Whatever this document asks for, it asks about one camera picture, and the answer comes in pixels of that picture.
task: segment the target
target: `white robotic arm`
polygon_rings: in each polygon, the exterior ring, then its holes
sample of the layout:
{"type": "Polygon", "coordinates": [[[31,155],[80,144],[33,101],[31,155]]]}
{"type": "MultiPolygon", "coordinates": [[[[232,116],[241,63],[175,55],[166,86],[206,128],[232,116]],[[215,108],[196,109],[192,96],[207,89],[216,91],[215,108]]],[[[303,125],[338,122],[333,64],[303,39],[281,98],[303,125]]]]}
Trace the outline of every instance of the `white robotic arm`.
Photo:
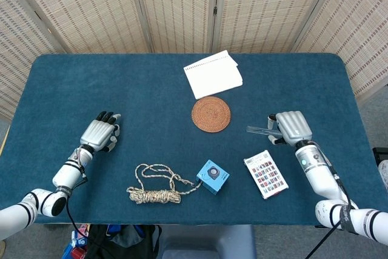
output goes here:
{"type": "Polygon", "coordinates": [[[303,114],[282,112],[269,115],[268,129],[248,127],[247,131],[268,135],[272,144],[289,144],[296,147],[298,159],[314,192],[328,200],[318,202],[315,215],[325,227],[360,234],[388,245],[388,214],[375,209],[358,209],[344,191],[339,175],[317,143],[312,141],[312,131],[303,114]],[[273,130],[274,123],[278,129],[273,130]]]}
{"type": "Polygon", "coordinates": [[[114,123],[119,117],[113,112],[101,112],[90,123],[81,137],[81,145],[54,176],[54,192],[34,189],[20,203],[0,210],[0,241],[31,225],[38,214],[55,217],[62,212],[73,189],[87,181],[85,168],[93,154],[100,150],[109,152],[115,147],[120,128],[114,123]]]}

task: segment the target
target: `small blue box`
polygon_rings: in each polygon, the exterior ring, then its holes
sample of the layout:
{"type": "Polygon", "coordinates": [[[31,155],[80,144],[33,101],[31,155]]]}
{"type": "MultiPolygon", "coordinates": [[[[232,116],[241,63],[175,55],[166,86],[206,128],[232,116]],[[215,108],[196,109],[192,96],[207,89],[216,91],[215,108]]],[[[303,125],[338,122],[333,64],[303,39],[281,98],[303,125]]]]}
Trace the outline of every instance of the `small blue box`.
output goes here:
{"type": "Polygon", "coordinates": [[[196,180],[202,180],[207,190],[212,194],[217,194],[228,177],[229,174],[224,169],[212,160],[207,160],[204,167],[196,175],[196,180]]]}

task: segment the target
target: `gray carpet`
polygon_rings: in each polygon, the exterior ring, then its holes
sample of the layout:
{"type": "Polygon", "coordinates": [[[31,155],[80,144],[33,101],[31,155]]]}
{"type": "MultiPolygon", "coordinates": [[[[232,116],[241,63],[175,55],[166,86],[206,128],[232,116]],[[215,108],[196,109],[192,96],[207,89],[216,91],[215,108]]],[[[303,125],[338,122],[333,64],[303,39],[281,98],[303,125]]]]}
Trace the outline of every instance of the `gray carpet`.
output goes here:
{"type": "MultiPolygon", "coordinates": [[[[361,106],[360,114],[371,148],[388,147],[388,87],[361,106]]],[[[0,140],[6,129],[7,124],[0,120],[0,140]]],[[[32,225],[6,239],[3,259],[61,258],[71,230],[69,225],[32,225]]],[[[312,226],[256,226],[257,257],[304,258],[327,231],[312,226]]],[[[335,231],[312,258],[388,258],[388,246],[335,231]]]]}

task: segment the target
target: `woven coaster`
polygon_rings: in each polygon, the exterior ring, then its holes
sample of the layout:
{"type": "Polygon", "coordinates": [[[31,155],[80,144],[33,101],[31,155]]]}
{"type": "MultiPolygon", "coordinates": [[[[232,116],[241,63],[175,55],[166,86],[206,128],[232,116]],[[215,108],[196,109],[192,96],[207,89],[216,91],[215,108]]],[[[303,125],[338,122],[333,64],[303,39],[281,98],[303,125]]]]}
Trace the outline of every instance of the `woven coaster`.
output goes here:
{"type": "Polygon", "coordinates": [[[220,132],[230,122],[230,109],[225,101],[218,97],[204,97],[194,104],[192,120],[197,127],[205,132],[220,132]]]}

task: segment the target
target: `white notebook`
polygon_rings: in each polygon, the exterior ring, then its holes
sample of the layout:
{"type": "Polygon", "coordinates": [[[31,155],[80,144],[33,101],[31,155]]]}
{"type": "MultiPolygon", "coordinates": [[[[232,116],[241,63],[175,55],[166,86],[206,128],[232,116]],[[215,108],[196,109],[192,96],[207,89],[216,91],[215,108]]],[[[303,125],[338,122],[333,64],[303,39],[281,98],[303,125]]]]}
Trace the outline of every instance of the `white notebook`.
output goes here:
{"type": "Polygon", "coordinates": [[[213,95],[243,84],[237,63],[222,51],[189,66],[184,72],[196,99],[213,95]]]}

